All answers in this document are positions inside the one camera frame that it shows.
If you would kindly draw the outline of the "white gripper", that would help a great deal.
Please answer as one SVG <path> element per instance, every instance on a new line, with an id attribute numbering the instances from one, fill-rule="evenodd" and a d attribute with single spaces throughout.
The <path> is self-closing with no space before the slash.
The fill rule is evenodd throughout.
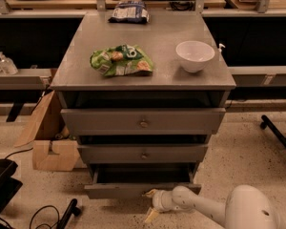
<path id="1" fill-rule="evenodd" d="M 153 198 L 153 208 L 148 209 L 145 223 L 151 223 L 154 219 L 159 216 L 159 212 L 172 211 L 175 203 L 173 202 L 173 192 L 166 190 L 152 189 L 143 194 L 145 198 Z"/>

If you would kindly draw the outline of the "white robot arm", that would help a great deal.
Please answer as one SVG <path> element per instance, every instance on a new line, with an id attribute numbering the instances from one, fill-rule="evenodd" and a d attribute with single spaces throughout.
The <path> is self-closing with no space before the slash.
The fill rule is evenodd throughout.
<path id="1" fill-rule="evenodd" d="M 184 186 L 172 190 L 152 189 L 145 194 L 152 200 L 145 223 L 160 213 L 196 210 L 224 229 L 286 229 L 286 223 L 271 201 L 250 185 L 239 185 L 224 203 L 201 197 Z"/>

